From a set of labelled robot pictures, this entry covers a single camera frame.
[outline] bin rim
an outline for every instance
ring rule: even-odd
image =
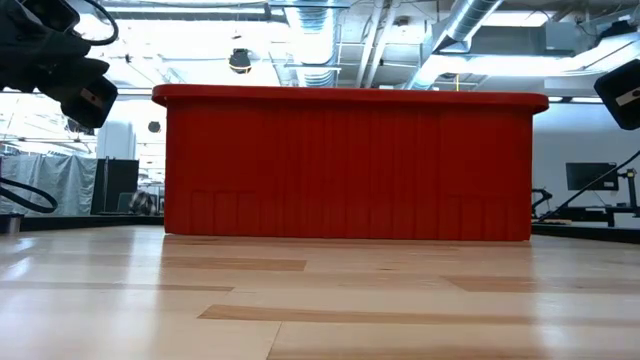
[[[154,87],[152,95],[152,100],[156,104],[165,107],[168,99],[202,98],[425,105],[503,105],[529,108],[533,114],[549,108],[549,98],[546,95],[534,93],[164,84]]]

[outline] computer monitor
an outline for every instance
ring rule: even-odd
[[[567,187],[569,190],[582,190],[590,182],[615,169],[616,166],[616,163],[567,163]],[[618,191],[618,173],[612,172],[588,190]]]

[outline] black camera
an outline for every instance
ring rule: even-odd
[[[80,15],[65,0],[0,0],[0,91],[37,88],[80,125],[102,127],[118,90],[103,76],[109,64],[85,56],[92,45],[115,41],[110,20],[112,38],[92,43],[73,31]]]
[[[640,60],[602,76],[595,90],[622,129],[640,128]]]
[[[249,50],[233,49],[233,54],[229,57],[229,67],[236,74],[248,74],[251,71],[251,59]]]

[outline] black cable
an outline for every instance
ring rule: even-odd
[[[431,21],[435,21],[435,22],[437,22],[437,20],[436,20],[436,19],[434,19],[434,18],[433,18],[433,16],[431,16],[431,15],[427,14],[427,12],[426,12],[426,11],[424,11],[424,10],[420,9],[420,8],[416,5],[417,3],[421,3],[421,2],[424,2],[424,1],[409,1],[409,2],[406,2],[406,1],[405,1],[405,2],[401,2],[400,4],[409,4],[409,5],[413,6],[414,8],[416,8],[416,10],[420,11],[424,16],[426,16],[426,17],[428,17],[429,19],[431,19]]]
[[[373,14],[369,15],[369,18],[364,23],[364,27],[362,28],[362,33],[360,34],[360,42],[364,41],[365,36],[369,36],[369,30],[370,30],[369,23],[371,22],[372,17],[373,17]]]
[[[107,20],[109,20],[109,23],[111,23],[111,27],[113,28],[113,34],[111,34],[109,38],[104,40],[87,40],[87,39],[82,39],[82,40],[88,42],[91,46],[105,46],[105,45],[113,44],[116,40],[118,40],[118,36],[120,35],[120,28],[118,28],[118,24],[116,24],[116,21],[113,19],[111,14],[109,14],[109,12],[104,7],[102,7],[102,5],[98,4],[95,0],[84,0],[84,2],[96,8],[98,11],[102,13],[102,15],[104,15],[107,18]]]
[[[54,211],[56,211],[56,209],[58,208],[58,202],[56,201],[56,199],[53,198],[53,196],[49,195],[48,193],[40,190],[40,189],[36,189],[33,186],[29,186],[27,184],[22,184],[19,183],[17,181],[13,181],[13,180],[8,180],[5,178],[1,178],[0,177],[0,183],[3,184],[7,184],[9,186],[15,186],[17,188],[21,188],[27,191],[31,191],[32,193],[38,194],[40,196],[42,196],[45,200],[47,200],[49,202],[49,204],[51,204],[51,207],[46,207],[46,206],[41,206],[35,203],[32,203],[31,201],[5,189],[5,188],[1,188],[0,187],[0,196],[4,196],[7,199],[15,202],[16,204],[23,206],[29,210],[33,210],[39,213],[44,213],[44,214],[50,214]]]
[[[607,206],[607,203],[604,202],[604,200],[602,200],[602,198],[600,197],[600,195],[598,195],[598,193],[595,190],[591,190],[591,192],[593,193],[593,195],[597,196],[598,199],[600,199],[600,202],[602,203],[602,205]]]
[[[577,26],[577,27],[579,27],[579,28],[580,28],[580,30],[582,30],[582,32],[583,32],[583,33],[585,33],[585,34],[587,34],[587,35],[589,35],[589,36],[593,36],[593,37],[595,37],[595,38],[597,38],[597,37],[598,37],[598,35],[597,35],[597,34],[591,34],[591,33],[589,33],[589,32],[584,28],[584,26],[583,26],[581,23],[576,23],[576,26]]]
[[[548,21],[551,21],[551,16],[549,16],[549,13],[544,11],[544,9],[542,9],[541,7],[530,5],[530,4],[526,4],[526,3],[518,3],[518,2],[512,2],[510,4],[525,6],[525,7],[528,7],[529,9],[533,10],[533,12],[529,15],[529,17],[531,17],[533,14],[539,12],[539,13],[543,14],[544,16],[546,16]]]
[[[627,166],[630,162],[632,162],[633,160],[635,160],[638,156],[640,156],[640,150],[638,152],[636,152],[632,157],[629,158],[629,160],[623,162],[622,164],[616,166],[614,169],[611,169],[609,171],[607,171],[606,173],[604,173],[603,175],[601,175],[599,178],[593,180],[592,182],[590,182],[589,184],[587,184],[585,187],[583,187],[582,189],[580,189],[580,191],[578,191],[575,195],[573,195],[572,197],[569,198],[569,200],[563,202],[560,206],[558,206],[555,210],[548,212],[544,215],[542,215],[540,217],[540,219],[538,219],[537,223],[540,223],[548,218],[550,218],[551,216],[555,215],[558,213],[558,211],[560,211],[561,209],[567,207],[567,205],[569,205],[570,202],[572,202],[573,200],[575,200],[578,196],[582,195],[585,191],[589,190],[590,187],[592,187],[594,184],[597,184],[600,180],[604,179],[605,177],[607,177],[609,174],[616,172],[616,176],[617,176],[617,171],[622,169],[623,167]]]

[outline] ceiling light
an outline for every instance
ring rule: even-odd
[[[571,102],[582,104],[602,104],[602,99],[597,97],[574,97],[571,99]]]
[[[539,27],[549,20],[555,12],[547,11],[499,11],[492,13],[483,23],[483,26],[509,26],[509,27]]]
[[[118,95],[149,95],[151,96],[151,89],[119,89]]]
[[[492,76],[554,76],[564,69],[561,58],[543,56],[478,56],[469,59],[469,73]]]
[[[114,13],[211,13],[212,8],[193,8],[193,7],[179,7],[178,5],[153,7],[122,7],[122,6],[107,6],[105,9],[108,12]],[[243,8],[239,6],[229,5],[229,7],[215,7],[216,13],[243,13],[243,14],[264,14],[264,10],[261,8]]]

